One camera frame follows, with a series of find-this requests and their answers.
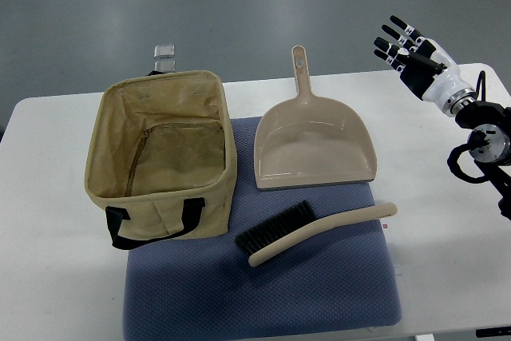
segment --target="dustpan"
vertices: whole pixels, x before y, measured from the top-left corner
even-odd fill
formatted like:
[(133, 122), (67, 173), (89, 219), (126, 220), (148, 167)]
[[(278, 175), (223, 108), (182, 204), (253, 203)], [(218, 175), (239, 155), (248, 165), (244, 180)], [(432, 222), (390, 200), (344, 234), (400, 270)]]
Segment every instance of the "dustpan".
[(312, 93), (307, 55), (292, 49), (298, 95), (268, 110), (255, 132), (257, 187), (292, 188), (372, 181), (376, 154), (348, 105)]

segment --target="blue cushion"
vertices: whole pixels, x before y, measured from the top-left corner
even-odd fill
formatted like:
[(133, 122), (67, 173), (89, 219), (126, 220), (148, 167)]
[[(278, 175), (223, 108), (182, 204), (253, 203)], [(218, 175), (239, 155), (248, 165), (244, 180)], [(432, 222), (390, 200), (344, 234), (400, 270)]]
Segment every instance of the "blue cushion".
[(379, 220), (324, 232), (257, 268), (234, 237), (308, 200), (316, 216), (373, 205), (368, 183), (261, 192), (253, 170), (258, 117), (232, 121), (238, 181), (229, 232), (129, 252), (127, 341), (225, 340), (396, 324), (401, 307)]

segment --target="brush bristles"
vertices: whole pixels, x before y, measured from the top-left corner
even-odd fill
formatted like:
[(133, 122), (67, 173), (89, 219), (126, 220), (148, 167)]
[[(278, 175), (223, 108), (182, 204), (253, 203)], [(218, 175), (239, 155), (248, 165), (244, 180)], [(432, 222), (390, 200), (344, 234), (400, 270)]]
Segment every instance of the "brush bristles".
[(234, 242), (243, 253), (251, 256), (314, 220), (316, 216), (309, 203), (304, 200), (240, 233)]

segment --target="black bag handle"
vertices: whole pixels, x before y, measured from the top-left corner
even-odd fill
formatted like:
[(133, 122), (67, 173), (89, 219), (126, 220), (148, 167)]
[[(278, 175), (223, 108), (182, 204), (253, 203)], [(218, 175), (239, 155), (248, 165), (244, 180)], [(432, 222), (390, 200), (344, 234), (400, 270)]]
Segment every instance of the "black bag handle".
[(155, 70), (153, 70), (153, 71), (149, 72), (149, 73), (148, 73), (147, 75), (145, 75), (145, 76), (163, 75), (164, 73), (166, 73), (166, 72), (160, 72), (160, 71), (155, 71)]
[(131, 220), (128, 210), (118, 207), (106, 207), (106, 224), (108, 226), (110, 236), (112, 237), (112, 246), (117, 249), (129, 250), (155, 241), (173, 239), (174, 237), (186, 235), (199, 226), (202, 208), (205, 206), (206, 204), (203, 197), (185, 199), (183, 202), (183, 213), (181, 215), (183, 229), (170, 236), (151, 240), (132, 240), (119, 236), (119, 229), (121, 229), (122, 220)]

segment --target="tan canvas bag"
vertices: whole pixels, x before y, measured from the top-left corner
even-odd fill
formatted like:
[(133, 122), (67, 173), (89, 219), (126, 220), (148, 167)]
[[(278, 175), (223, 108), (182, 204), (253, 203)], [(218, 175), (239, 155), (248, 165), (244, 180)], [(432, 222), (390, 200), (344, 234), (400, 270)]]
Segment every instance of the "tan canvas bag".
[(113, 246), (228, 230), (236, 147), (220, 79), (208, 71), (130, 79), (99, 106), (85, 190)]

